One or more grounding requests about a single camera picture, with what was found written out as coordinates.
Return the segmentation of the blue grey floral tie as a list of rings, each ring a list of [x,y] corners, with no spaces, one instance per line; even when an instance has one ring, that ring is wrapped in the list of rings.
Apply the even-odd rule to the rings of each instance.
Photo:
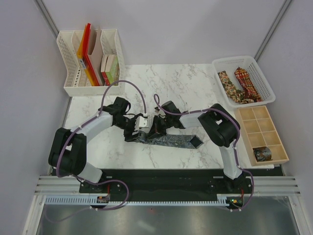
[[[147,133],[140,131],[141,137],[139,143],[148,145],[158,145],[166,147],[175,147],[183,149],[198,149],[203,141],[196,135],[173,135],[166,134],[166,136],[149,140]]]

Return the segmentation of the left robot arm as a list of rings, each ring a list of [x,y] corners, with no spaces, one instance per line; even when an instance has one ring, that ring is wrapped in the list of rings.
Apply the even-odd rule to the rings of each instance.
[[[113,104],[102,106],[86,122],[71,129],[59,128],[54,136],[48,163],[56,169],[59,177],[73,175],[90,182],[96,192],[107,188],[104,172],[88,163],[87,145],[102,131],[116,126],[124,131],[125,141],[139,139],[139,123],[147,116],[139,113],[132,118],[126,117],[131,104],[124,98],[117,97]]]

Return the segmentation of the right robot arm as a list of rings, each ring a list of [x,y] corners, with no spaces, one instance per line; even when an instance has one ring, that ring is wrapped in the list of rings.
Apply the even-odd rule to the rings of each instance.
[[[244,169],[239,164],[237,142],[240,138],[240,125],[220,104],[206,110],[180,112],[172,101],[157,104],[153,124],[146,136],[149,144],[180,148],[198,148],[202,141],[196,136],[169,135],[167,129],[202,127],[211,141],[219,147],[224,165],[224,187],[234,193],[245,183]]]

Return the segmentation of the green book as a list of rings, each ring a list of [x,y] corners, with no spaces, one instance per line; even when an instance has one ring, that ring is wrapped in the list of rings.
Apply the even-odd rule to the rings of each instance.
[[[117,55],[111,55],[112,62],[110,64],[109,71],[106,72],[110,84],[119,79],[120,67]]]

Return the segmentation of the red book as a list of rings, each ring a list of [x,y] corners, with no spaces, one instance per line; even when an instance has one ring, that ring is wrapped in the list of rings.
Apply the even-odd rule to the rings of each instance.
[[[109,79],[106,74],[106,65],[107,65],[108,57],[109,57],[108,55],[104,54],[102,57],[102,61],[101,61],[101,74],[104,79],[105,86],[110,85]]]

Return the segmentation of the white file organizer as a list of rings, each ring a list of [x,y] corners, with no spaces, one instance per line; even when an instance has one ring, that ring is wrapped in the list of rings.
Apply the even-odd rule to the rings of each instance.
[[[57,45],[67,69],[64,89],[70,97],[102,96],[107,87],[92,86],[76,56],[82,37],[82,30],[60,31],[58,34]],[[120,67],[119,79],[124,79],[127,72],[117,29],[103,29],[100,42],[105,54],[117,55]]]

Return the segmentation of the beige cardboard folder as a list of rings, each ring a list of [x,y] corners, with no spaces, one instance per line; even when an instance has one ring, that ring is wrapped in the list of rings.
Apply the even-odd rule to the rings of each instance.
[[[87,56],[89,58],[90,65],[92,67],[92,70],[95,74],[95,78],[97,79],[99,86],[104,86],[105,82],[101,75],[101,62],[103,57],[103,50],[101,46],[100,28],[98,28],[97,30],[92,28],[90,31]]]

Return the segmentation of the orange red folder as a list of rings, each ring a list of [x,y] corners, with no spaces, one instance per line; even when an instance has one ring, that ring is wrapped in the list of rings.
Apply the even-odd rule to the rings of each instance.
[[[81,68],[84,70],[90,84],[92,86],[99,86],[99,82],[96,78],[95,72],[88,58],[89,37],[91,32],[91,24],[87,23],[83,32],[83,37],[80,42],[78,51],[76,52],[78,62]]]

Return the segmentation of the gold patterned tie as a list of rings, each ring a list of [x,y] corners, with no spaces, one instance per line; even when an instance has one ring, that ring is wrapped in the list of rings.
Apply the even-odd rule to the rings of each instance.
[[[243,90],[238,89],[228,77],[226,71],[218,73],[218,77],[222,83],[223,89],[228,98],[230,98],[235,103],[248,104],[254,101],[246,97],[246,93]]]

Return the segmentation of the wooden compartment box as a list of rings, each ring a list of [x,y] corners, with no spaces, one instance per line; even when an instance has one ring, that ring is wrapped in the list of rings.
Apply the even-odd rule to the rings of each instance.
[[[289,161],[266,106],[238,108],[235,117],[240,124],[241,137],[252,166],[279,165]],[[263,146],[271,150],[272,161],[256,161],[253,148]]]

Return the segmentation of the red patterned tie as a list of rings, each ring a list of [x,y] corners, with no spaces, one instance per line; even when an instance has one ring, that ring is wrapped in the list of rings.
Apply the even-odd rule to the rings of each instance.
[[[235,70],[234,74],[236,79],[239,81],[241,87],[243,88],[245,99],[249,99],[253,102],[263,101],[255,86],[253,85],[248,72],[245,69],[238,67]]]

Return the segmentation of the rolled dark tie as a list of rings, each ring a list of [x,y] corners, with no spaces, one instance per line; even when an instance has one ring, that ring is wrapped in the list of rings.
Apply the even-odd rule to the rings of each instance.
[[[253,153],[257,162],[272,161],[271,150],[266,146],[253,148]]]

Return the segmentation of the white plastic basket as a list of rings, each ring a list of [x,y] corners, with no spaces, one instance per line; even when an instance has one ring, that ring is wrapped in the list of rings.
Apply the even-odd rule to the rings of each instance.
[[[235,77],[235,70],[240,67],[247,71],[251,82],[253,83],[256,91],[261,96],[261,102],[254,102],[248,104],[239,104],[234,102],[232,99],[227,97],[227,94],[223,88],[221,80],[218,76],[218,72],[225,71],[228,75],[230,81],[236,86],[236,88],[242,90],[239,81]],[[266,77],[264,76],[263,72],[261,71],[259,65],[255,61],[255,59],[248,55],[242,56],[233,56],[233,57],[226,57],[215,59],[212,62],[212,68],[215,73],[215,79],[217,85],[222,93],[222,97],[224,98],[227,107],[236,109],[236,108],[243,108],[243,107],[253,107],[253,106],[262,106],[268,103],[273,103],[276,99],[276,96],[269,85]]]

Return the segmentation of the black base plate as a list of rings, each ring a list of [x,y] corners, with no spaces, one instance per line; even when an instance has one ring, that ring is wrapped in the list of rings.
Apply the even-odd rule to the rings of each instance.
[[[218,194],[250,194],[251,179],[244,173],[228,179],[221,169],[106,169],[105,184],[80,185],[80,193],[108,193],[112,201],[200,202],[215,201]]]

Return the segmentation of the aluminium rail frame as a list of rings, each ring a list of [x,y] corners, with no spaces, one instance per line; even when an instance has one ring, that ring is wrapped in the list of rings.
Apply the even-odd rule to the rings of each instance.
[[[235,211],[236,207],[232,202],[234,198],[247,197],[251,199],[254,196],[285,196],[290,197],[292,200],[296,200],[300,196],[300,190],[298,188],[296,179],[292,176],[285,176],[280,167],[275,167],[273,169],[248,169],[244,170],[243,174],[248,174],[252,183],[252,192],[250,194],[218,194],[218,196],[224,196],[227,200],[230,200],[229,206],[217,206],[222,209],[229,211]],[[23,233],[25,235],[34,235],[39,226],[40,218],[44,211],[45,198],[49,195],[81,195],[81,196],[100,196],[104,198],[105,196],[110,197],[108,193],[102,194],[90,194],[90,193],[80,193],[79,188],[82,183],[89,183],[88,181],[82,179],[76,179],[73,176],[65,176],[62,178],[56,175],[50,176],[40,176],[35,194],[32,200],[31,208],[29,210],[26,224],[24,226]],[[94,186],[101,186],[105,182],[98,184],[92,184]],[[84,206],[85,209],[101,210],[105,208],[118,209],[124,207],[123,204],[127,202],[126,199],[123,200],[122,204],[118,206]]]

